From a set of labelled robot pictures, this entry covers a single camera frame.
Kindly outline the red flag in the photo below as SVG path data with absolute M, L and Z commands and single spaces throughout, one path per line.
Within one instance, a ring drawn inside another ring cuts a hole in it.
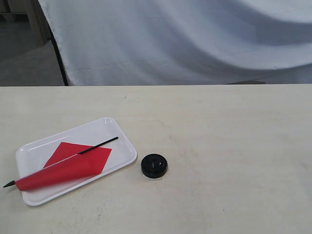
M 16 186 L 20 191 L 31 191 L 84 177 L 97 176 L 102 173 L 112 151 L 110 148 L 102 148 L 102 145 L 117 139 L 116 136 L 92 146 L 78 154 L 44 167 L 40 171 L 18 180 L 12 180 L 4 187 Z

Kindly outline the black round flag base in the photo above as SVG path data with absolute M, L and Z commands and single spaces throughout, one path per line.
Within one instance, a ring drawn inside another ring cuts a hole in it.
M 141 161 L 141 171 L 148 178 L 160 178 L 166 174 L 167 170 L 168 162 L 162 155 L 149 154 Z

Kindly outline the white backdrop cloth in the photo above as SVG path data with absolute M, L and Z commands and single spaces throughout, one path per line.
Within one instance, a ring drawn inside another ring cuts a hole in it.
M 42 0 L 71 85 L 311 83 L 309 0 Z

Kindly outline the black backdrop stand pole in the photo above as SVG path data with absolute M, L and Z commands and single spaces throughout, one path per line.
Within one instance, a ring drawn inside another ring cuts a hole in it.
M 55 40 L 55 37 L 54 37 L 53 32 L 52 32 L 50 27 L 49 27 L 49 31 L 50 31 L 50 36 L 51 36 L 51 43 L 53 45 L 53 49 L 54 49 L 55 54 L 56 54 L 56 58 L 57 58 L 58 66 L 59 66 L 60 73 L 61 73 L 61 76 L 62 76 L 62 79 L 63 79 L 63 83 L 64 83 L 65 86 L 69 86 L 69 82 L 68 82 L 66 71 L 65 71 L 65 68 L 64 68 L 64 65 L 63 65 L 63 61 L 62 61 L 62 58 L 61 58 L 61 55 L 60 55 L 60 51 L 59 51 L 57 42 Z

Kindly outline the white rectangular plastic tray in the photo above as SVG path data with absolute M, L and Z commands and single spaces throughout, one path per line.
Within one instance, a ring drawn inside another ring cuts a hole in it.
M 20 147 L 16 151 L 16 161 L 19 177 L 24 177 L 42 169 L 62 142 L 94 146 L 114 137 L 118 139 L 105 145 L 112 151 L 101 174 L 30 192 L 22 192 L 25 204 L 29 206 L 44 204 L 126 167 L 137 159 L 137 151 L 117 122 L 110 117 L 100 118 Z

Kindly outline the wooden furniture in background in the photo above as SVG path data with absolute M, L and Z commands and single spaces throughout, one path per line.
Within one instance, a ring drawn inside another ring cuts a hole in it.
M 51 39 L 50 27 L 38 0 L 0 0 L 0 16 L 6 22 L 28 20 L 39 46 Z

